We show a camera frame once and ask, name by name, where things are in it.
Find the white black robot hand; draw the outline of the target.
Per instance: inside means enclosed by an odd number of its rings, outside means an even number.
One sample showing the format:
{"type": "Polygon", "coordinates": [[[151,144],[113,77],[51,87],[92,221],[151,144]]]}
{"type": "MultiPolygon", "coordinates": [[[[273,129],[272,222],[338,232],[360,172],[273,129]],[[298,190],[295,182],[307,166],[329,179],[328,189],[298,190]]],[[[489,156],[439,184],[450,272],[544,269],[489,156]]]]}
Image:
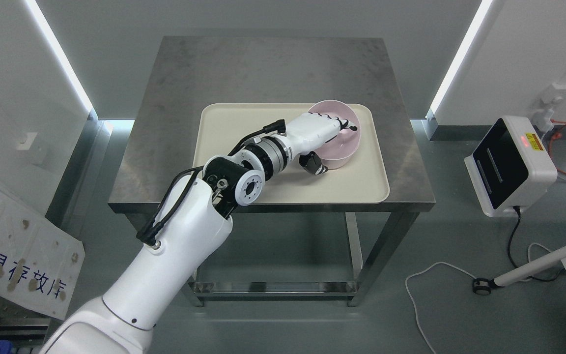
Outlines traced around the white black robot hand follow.
{"type": "Polygon", "coordinates": [[[332,118],[329,115],[306,112],[286,124],[284,137],[281,138],[287,153],[287,160],[299,158],[301,168],[312,175],[321,175],[329,171],[323,165],[315,150],[334,139],[345,129],[357,130],[347,119],[332,118]]]}

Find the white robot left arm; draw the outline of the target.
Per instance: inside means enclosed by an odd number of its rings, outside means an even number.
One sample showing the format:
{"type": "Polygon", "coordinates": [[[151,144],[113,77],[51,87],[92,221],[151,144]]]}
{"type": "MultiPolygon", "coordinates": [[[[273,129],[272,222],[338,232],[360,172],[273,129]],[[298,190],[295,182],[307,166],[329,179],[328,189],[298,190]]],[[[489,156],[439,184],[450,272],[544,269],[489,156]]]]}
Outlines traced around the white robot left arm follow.
{"type": "Polygon", "coordinates": [[[137,233],[141,251],[108,291],[88,301],[52,334],[42,354],[145,354],[163,312],[199,265],[227,239],[231,213],[256,200],[285,148],[249,139],[283,134],[283,119],[247,135],[230,155],[173,179],[151,219],[137,233]]]}

